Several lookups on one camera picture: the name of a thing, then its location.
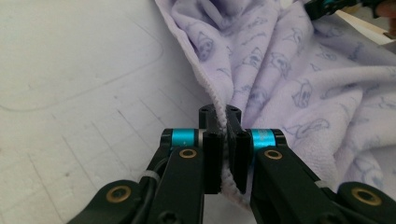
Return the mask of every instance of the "brass screw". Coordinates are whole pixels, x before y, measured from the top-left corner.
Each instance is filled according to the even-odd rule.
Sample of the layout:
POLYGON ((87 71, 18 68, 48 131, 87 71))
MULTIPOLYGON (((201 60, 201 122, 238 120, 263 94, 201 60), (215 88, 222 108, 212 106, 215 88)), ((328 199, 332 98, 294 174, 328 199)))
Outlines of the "brass screw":
POLYGON ((382 203, 381 198, 368 189, 354 188, 352 189, 352 195, 362 203, 367 203, 371 206, 379 206, 382 203))
POLYGON ((106 199, 110 203, 122 203, 131 196, 131 192, 128 186, 116 186, 107 192, 106 199))
POLYGON ((272 160, 280 160, 280 159, 282 159, 282 153, 280 153, 280 152, 278 152, 278 151, 276 151, 276 150, 266 150, 265 152, 264 152, 264 155, 266 156, 266 157, 268 157, 269 159, 272 159, 272 160))
POLYGON ((197 151, 195 151, 194 149, 183 149, 183 150, 181 150, 179 153, 178 153, 178 155, 181 157, 181 158, 184 158, 184 159, 191 159, 191 158, 194 158, 196 155, 197 155, 197 151))

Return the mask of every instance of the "white cable tie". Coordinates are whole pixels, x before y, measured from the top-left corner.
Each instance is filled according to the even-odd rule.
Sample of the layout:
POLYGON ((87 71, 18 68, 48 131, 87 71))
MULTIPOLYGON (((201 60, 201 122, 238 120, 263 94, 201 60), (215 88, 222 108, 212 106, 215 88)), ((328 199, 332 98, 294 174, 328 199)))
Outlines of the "white cable tie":
POLYGON ((145 170, 145 172, 143 172, 143 174, 141 175, 140 179, 144 176, 151 177, 151 178, 155 179, 155 181, 157 182, 157 185, 160 184, 161 178, 156 172, 150 171, 150 170, 145 170))
POLYGON ((329 186, 329 183, 327 183, 326 181, 324 181, 324 180, 318 180, 318 181, 316 181, 315 182, 315 184, 318 186, 318 188, 320 188, 320 189, 325 189, 325 188, 330 188, 330 186, 329 186))

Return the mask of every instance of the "fabric pattern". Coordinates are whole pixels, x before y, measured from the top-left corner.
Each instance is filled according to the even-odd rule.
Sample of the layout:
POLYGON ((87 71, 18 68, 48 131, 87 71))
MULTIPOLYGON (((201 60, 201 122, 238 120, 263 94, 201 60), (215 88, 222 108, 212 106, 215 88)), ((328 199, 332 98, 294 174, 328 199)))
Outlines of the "fabric pattern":
MULTIPOLYGON (((234 105, 243 111, 244 128, 281 129, 332 189, 360 181, 396 198, 396 162, 382 156, 396 150, 394 53, 336 15, 312 22, 304 2, 157 5, 223 128, 225 106, 234 105)), ((222 179, 223 194, 248 208, 249 192, 238 192, 227 166, 222 179)))

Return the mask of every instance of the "white table surface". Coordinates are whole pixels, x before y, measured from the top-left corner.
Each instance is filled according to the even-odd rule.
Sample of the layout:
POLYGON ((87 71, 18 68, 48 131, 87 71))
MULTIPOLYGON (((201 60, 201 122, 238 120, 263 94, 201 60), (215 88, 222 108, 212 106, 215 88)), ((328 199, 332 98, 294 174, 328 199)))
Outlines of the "white table surface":
MULTIPOLYGON (((65 223, 210 104, 152 0, 0 0, 0 224, 65 223)), ((255 223, 221 195, 205 223, 255 223)))

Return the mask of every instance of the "cable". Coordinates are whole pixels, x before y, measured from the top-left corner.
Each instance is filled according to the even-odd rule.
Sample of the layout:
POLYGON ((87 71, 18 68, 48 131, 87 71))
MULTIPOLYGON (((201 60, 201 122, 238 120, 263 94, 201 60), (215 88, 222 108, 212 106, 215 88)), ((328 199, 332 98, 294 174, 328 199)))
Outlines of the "cable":
MULTIPOLYGON (((165 158, 157 163, 157 165, 154 167, 153 172, 158 174, 158 172, 166 166, 168 163, 168 159, 165 158)), ((144 201, 143 204, 140 206, 139 210, 136 212, 136 215, 134 216, 134 219, 132 220, 131 224, 143 224, 145 223, 147 216, 149 214, 149 209, 151 207, 151 203, 154 199, 155 196, 155 190, 157 188, 157 181, 158 179, 152 177, 152 176, 146 176, 149 177, 148 181, 148 187, 146 190, 146 194, 144 195, 144 201)))

